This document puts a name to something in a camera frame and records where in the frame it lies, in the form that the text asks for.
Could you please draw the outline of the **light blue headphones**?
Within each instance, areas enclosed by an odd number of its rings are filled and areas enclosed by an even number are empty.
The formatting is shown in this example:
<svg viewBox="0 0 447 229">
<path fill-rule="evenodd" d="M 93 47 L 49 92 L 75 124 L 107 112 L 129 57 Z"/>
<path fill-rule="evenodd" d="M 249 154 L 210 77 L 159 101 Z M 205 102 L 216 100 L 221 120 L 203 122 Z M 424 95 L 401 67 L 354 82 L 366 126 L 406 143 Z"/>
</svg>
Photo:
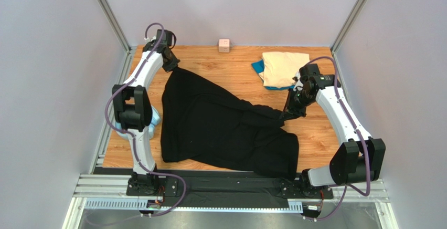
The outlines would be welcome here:
<svg viewBox="0 0 447 229">
<path fill-rule="evenodd" d="M 157 109 L 156 109 L 154 106 L 151 106 L 151 107 L 152 107 L 152 120 L 151 120 L 151 123 L 150 123 L 150 125 L 149 125 L 149 127 L 148 127 L 148 131 L 147 131 L 147 133 L 148 133 L 148 135 L 149 135 L 149 139 L 152 139 L 152 138 L 154 137 L 154 134 L 155 134 L 155 128 L 156 128 L 157 125 L 159 125 L 159 123 L 160 123 L 161 120 L 162 120 L 162 119 L 161 119 L 161 116 L 160 116 L 160 114 L 159 114 L 159 112 L 157 111 Z M 121 127 L 121 124 L 120 124 L 120 123 L 114 121 L 113 124 L 114 124 L 114 126 L 115 126 L 117 129 L 122 130 L 122 127 Z M 117 134 L 118 134 L 122 139 L 124 139 L 124 140 L 129 140 L 128 137 L 127 137 L 127 134 L 125 134 L 125 133 L 121 133 L 121 132 L 117 132 Z"/>
</svg>

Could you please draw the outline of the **black t shirt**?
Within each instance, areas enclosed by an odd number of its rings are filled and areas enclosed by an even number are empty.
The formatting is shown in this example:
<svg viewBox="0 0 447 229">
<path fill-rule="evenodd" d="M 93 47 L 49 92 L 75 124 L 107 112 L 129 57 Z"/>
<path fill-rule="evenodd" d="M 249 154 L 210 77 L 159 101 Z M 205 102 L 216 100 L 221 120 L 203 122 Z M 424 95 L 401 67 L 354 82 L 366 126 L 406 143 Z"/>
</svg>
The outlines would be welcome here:
<svg viewBox="0 0 447 229">
<path fill-rule="evenodd" d="M 281 111 L 239 99 L 191 71 L 175 68 L 162 95 L 161 153 L 219 168 L 293 180 L 299 141 Z"/>
</svg>

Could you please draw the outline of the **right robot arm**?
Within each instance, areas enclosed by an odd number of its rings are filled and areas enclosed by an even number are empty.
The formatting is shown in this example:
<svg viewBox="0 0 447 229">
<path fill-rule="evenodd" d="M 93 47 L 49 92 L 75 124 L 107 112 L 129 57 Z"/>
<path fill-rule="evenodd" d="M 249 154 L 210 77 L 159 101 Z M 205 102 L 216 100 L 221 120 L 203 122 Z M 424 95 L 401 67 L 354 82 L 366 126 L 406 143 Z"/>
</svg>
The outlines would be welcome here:
<svg viewBox="0 0 447 229">
<path fill-rule="evenodd" d="M 286 121 L 305 117 L 307 107 L 316 103 L 327 115 L 339 143 L 327 166 L 304 170 L 305 184 L 341 186 L 378 180 L 386 145 L 360 124 L 336 76 L 323 75 L 318 65 L 308 64 L 299 69 L 295 81 L 280 118 Z"/>
</svg>

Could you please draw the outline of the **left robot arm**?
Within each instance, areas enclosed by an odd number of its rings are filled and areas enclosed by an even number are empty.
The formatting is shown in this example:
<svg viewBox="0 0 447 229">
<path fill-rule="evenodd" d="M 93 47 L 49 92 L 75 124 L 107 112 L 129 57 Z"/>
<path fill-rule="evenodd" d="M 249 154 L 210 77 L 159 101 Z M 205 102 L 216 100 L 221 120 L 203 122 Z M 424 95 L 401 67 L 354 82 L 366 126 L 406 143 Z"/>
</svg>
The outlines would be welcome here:
<svg viewBox="0 0 447 229">
<path fill-rule="evenodd" d="M 114 117 L 121 126 L 118 132 L 126 134 L 131 144 L 133 173 L 129 187 L 133 190 L 159 188 L 149 144 L 153 109 L 147 88 L 160 69 L 170 72 L 177 67 L 179 59 L 172 53 L 175 44 L 173 32 L 159 29 L 155 37 L 147 39 L 141 60 L 128 79 L 112 89 Z"/>
</svg>

